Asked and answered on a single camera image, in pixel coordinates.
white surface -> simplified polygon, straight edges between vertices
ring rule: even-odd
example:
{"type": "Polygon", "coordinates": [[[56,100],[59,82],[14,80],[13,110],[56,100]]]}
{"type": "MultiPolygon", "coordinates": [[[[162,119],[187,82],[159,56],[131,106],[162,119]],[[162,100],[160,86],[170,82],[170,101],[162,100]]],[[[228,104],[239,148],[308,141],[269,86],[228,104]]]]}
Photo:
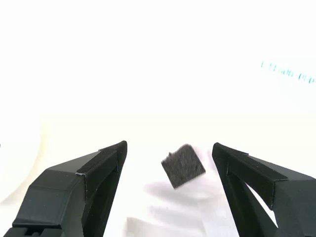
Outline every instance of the white surface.
{"type": "Polygon", "coordinates": [[[27,177],[40,148],[40,121],[34,115],[2,109],[0,116],[0,203],[27,177]]]}
{"type": "Polygon", "coordinates": [[[314,176],[316,83],[261,68],[267,60],[315,75],[313,9],[1,1],[0,106],[37,108],[44,131],[31,174],[0,204],[0,236],[45,168],[122,139],[128,157],[105,236],[124,236],[129,206],[142,204],[133,192],[151,177],[145,164],[160,166],[185,143],[221,142],[314,176]]]}

foam block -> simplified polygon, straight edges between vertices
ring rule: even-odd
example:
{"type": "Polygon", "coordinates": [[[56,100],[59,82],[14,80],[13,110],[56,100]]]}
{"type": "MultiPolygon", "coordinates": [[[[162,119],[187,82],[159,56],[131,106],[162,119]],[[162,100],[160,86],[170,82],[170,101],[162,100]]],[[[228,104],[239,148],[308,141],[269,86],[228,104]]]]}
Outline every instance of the foam block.
{"type": "Polygon", "coordinates": [[[169,153],[161,164],[174,189],[205,173],[193,147],[187,144],[175,153],[169,153]]]}

